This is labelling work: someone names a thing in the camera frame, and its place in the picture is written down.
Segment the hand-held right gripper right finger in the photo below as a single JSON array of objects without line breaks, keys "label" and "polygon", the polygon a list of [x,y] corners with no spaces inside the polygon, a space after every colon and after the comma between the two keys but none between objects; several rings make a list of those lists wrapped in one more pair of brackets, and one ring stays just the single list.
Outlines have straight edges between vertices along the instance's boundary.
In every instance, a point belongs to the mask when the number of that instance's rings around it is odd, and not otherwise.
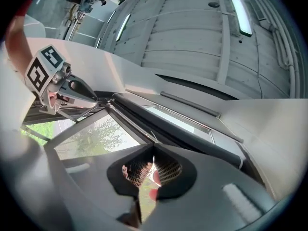
[{"label": "hand-held right gripper right finger", "polygon": [[236,231],[260,220],[276,204],[266,189],[224,160],[158,145],[196,168],[193,186],[177,198],[158,200],[143,231]]}]

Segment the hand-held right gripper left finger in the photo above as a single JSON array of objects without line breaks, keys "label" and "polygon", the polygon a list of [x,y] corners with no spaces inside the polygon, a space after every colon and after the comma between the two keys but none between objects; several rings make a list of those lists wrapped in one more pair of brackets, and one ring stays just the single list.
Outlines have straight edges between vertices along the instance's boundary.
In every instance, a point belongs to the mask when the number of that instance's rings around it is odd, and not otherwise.
[{"label": "hand-held right gripper left finger", "polygon": [[134,179],[147,174],[152,144],[66,160],[54,148],[45,152],[72,228],[155,228],[153,216],[142,222]]}]

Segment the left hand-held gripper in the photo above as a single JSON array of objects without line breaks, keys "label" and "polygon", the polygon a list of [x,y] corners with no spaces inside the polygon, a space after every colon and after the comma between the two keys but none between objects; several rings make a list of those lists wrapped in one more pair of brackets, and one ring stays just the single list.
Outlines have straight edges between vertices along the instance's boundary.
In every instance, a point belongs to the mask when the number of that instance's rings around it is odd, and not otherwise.
[{"label": "left hand-held gripper", "polygon": [[[60,89],[68,80],[68,89]],[[92,108],[98,98],[81,78],[71,75],[71,65],[53,45],[39,50],[25,73],[25,81],[38,95],[43,113],[55,115],[63,103],[68,106]],[[57,94],[65,99],[57,99]]]}]

